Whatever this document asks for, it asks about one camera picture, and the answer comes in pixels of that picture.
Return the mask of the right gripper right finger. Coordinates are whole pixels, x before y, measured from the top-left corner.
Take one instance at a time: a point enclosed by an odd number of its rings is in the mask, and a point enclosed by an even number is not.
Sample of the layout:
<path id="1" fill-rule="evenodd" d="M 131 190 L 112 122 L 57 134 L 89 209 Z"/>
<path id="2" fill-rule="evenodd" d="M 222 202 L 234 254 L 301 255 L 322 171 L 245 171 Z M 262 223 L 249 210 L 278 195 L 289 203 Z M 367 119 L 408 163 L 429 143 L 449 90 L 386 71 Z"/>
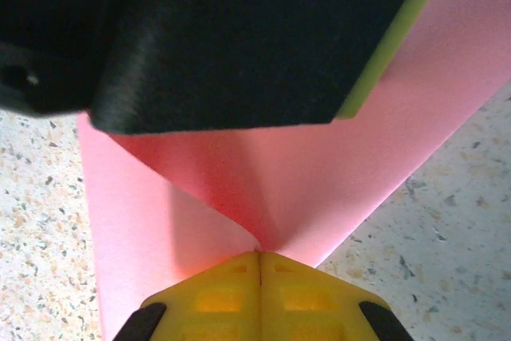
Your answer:
<path id="1" fill-rule="evenodd" d="M 260 275 L 261 341 L 414 341 L 370 291 L 270 252 Z"/>

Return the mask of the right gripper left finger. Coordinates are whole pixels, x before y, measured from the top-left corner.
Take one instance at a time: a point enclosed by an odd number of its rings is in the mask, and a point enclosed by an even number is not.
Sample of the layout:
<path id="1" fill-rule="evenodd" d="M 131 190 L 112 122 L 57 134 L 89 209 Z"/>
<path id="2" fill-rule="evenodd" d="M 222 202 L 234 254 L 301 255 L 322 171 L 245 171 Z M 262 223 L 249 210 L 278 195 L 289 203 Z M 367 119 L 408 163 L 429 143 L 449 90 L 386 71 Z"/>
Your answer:
<path id="1" fill-rule="evenodd" d="M 259 262 L 245 252 L 151 295 L 113 341 L 260 341 Z"/>

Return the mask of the pink paper sheet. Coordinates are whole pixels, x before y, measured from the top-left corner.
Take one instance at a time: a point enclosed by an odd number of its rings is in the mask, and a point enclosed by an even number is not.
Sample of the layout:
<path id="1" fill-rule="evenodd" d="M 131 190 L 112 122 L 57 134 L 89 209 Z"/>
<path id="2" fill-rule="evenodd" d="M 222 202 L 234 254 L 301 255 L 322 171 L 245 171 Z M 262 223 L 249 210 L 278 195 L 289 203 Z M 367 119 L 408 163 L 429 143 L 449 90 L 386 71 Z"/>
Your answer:
<path id="1" fill-rule="evenodd" d="M 80 115 L 103 341 L 240 253 L 319 265 L 510 79 L 511 0 L 428 0 L 350 120 L 116 137 Z"/>

